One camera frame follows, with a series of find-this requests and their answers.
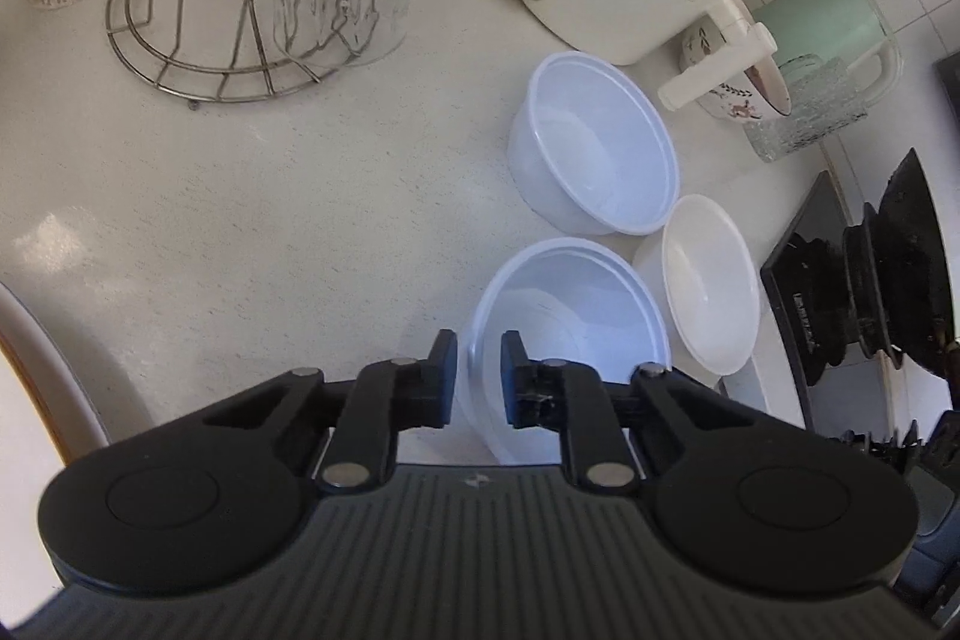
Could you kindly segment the translucent plastic bowl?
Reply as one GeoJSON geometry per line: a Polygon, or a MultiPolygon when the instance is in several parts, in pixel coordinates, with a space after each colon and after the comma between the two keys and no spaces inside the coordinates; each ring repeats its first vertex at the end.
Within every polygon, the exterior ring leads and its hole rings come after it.
{"type": "Polygon", "coordinates": [[[516,331],[537,360],[590,365],[626,383],[636,365],[672,364],[661,307],[635,269],[586,239],[524,248],[485,287],[460,347],[457,406],[500,464],[556,463],[558,435],[509,425],[501,386],[501,336],[516,331]]]}
{"type": "Polygon", "coordinates": [[[656,107],[623,71],[573,50],[530,75],[508,166],[524,202],[571,236],[649,236],[679,198],[679,161],[656,107]]]}

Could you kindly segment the black gas stove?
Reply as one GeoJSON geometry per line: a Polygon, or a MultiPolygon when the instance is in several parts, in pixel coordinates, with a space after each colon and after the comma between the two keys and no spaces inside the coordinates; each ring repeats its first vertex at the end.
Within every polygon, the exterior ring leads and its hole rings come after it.
{"type": "Polygon", "coordinates": [[[916,152],[859,221],[832,177],[815,179],[786,234],[761,265],[807,429],[893,443],[882,364],[909,360],[940,378],[958,408],[958,333],[946,246],[916,152]]]}

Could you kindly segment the white leaf plate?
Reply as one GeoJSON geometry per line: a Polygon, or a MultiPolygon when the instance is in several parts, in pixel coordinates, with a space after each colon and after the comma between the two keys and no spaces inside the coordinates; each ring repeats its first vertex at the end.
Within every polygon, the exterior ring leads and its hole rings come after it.
{"type": "Polygon", "coordinates": [[[65,463],[109,445],[98,409],[64,354],[7,286],[2,286],[2,354],[65,463]]]}

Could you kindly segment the patterned ceramic bowl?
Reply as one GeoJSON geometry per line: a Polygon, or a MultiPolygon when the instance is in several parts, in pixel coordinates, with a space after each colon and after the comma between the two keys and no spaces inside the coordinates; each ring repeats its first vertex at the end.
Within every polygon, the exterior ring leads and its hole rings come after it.
{"type": "MultiPolygon", "coordinates": [[[[726,39],[715,23],[701,18],[682,35],[680,66],[688,68],[699,64],[724,44],[726,39]]],[[[786,81],[771,57],[709,89],[698,97],[697,104],[711,117],[736,124],[782,119],[788,117],[793,108],[786,81]]]]}

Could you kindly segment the white plastic bowl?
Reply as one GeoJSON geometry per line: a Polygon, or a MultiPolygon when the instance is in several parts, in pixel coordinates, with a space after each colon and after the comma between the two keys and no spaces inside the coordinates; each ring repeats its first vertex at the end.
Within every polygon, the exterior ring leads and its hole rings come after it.
{"type": "Polygon", "coordinates": [[[760,326],[757,268],[719,203],[685,195],[633,268],[661,309],[672,365],[704,383],[739,372],[760,326]]]}

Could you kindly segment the mint green kettle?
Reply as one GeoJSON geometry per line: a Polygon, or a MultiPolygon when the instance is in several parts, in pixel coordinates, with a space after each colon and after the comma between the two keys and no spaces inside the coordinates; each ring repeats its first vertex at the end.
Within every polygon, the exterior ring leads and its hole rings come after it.
{"type": "Polygon", "coordinates": [[[757,156],[774,163],[866,119],[895,88],[903,57],[875,0],[773,0],[755,10],[778,44],[786,117],[748,122],[757,156]]]}

